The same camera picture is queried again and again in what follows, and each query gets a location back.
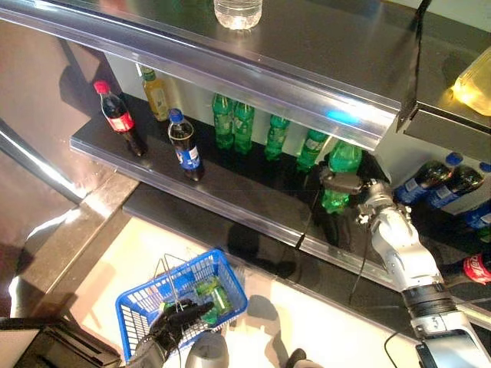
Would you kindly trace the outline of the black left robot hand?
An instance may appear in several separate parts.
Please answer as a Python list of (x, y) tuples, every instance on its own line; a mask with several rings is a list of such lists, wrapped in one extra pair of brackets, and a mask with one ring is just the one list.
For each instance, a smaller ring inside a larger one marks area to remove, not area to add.
[(189, 298), (166, 307), (150, 326), (150, 337), (167, 356), (179, 347), (184, 332), (195, 325), (202, 316), (211, 311), (212, 301), (197, 304)]

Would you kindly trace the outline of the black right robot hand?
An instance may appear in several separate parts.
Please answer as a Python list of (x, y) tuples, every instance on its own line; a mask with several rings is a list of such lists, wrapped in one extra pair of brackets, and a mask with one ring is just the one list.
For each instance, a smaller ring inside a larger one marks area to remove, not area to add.
[(351, 196), (358, 198), (355, 205), (373, 210), (394, 205), (390, 186), (382, 179), (363, 178), (355, 172), (335, 172), (329, 166), (320, 168), (319, 179), (324, 188), (321, 205), (327, 213), (343, 212), (349, 207)]

